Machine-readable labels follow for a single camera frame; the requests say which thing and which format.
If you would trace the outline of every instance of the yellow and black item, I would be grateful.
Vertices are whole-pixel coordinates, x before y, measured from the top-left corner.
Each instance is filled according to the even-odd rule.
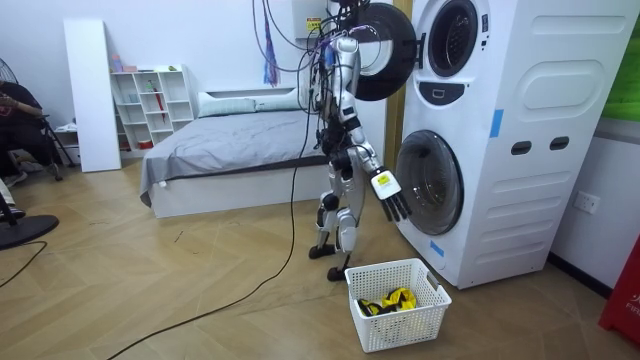
[[[388,314],[396,311],[416,308],[416,297],[411,290],[397,288],[382,298],[382,304],[377,304],[364,299],[358,300],[360,311],[367,317]]]

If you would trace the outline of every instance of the bed frame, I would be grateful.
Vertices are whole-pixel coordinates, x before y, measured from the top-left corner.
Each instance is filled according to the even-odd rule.
[[[198,98],[280,101],[290,98],[292,91],[297,94],[294,88],[224,90],[200,93]],[[291,197],[292,176],[293,168],[169,180],[153,184],[149,197],[158,218],[286,203]],[[294,200],[319,199],[329,188],[327,165],[301,167]]]

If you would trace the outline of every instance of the wooden floor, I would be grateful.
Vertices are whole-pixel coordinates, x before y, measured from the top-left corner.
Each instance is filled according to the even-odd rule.
[[[31,215],[54,214],[49,247],[0,289],[0,359],[104,360],[145,334],[235,300],[282,265],[288,204],[157,220],[138,199],[139,163],[123,171],[33,176],[13,193]],[[369,201],[353,257],[415,257]],[[639,359],[596,325],[604,300],[551,265],[457,291],[437,340],[366,355],[335,259],[311,261],[315,201],[295,204],[289,267],[245,302],[167,332],[119,359]],[[0,253],[0,282],[34,247]]]

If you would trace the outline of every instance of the green wall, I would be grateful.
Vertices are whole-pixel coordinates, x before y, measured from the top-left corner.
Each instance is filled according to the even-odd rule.
[[[602,116],[640,122],[640,21],[631,33]]]

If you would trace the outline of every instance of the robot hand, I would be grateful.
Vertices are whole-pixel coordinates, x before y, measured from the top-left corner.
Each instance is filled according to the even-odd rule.
[[[371,175],[371,187],[380,200],[382,209],[389,221],[399,222],[411,215],[407,200],[396,177],[384,167],[376,169]]]

